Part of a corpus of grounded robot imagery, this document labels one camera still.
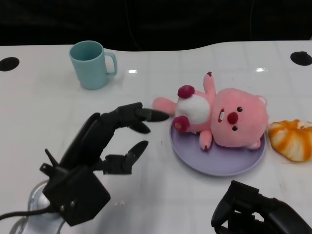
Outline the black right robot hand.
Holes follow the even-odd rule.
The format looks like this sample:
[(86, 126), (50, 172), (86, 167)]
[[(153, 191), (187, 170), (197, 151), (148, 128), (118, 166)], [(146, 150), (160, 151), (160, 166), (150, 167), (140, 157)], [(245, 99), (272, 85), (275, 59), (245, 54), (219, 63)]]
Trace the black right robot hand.
[(287, 203), (268, 198), (257, 188), (231, 184), (211, 220), (217, 234), (310, 234), (312, 228)]

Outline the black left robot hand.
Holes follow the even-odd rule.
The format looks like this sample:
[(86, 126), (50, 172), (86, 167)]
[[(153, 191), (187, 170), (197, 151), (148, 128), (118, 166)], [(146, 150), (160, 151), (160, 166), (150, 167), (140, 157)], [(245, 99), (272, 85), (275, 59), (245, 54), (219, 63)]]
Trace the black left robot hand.
[(87, 166), (92, 171), (103, 171), (104, 174), (130, 175), (132, 166), (149, 142), (143, 140), (125, 155), (107, 155), (101, 160), (100, 156), (115, 130), (127, 127), (135, 132), (148, 134), (151, 130), (145, 125), (146, 122), (162, 122), (168, 118), (168, 114), (144, 108), (140, 102), (119, 106), (104, 114), (95, 113), (84, 123), (57, 168), (69, 172), (79, 166)]

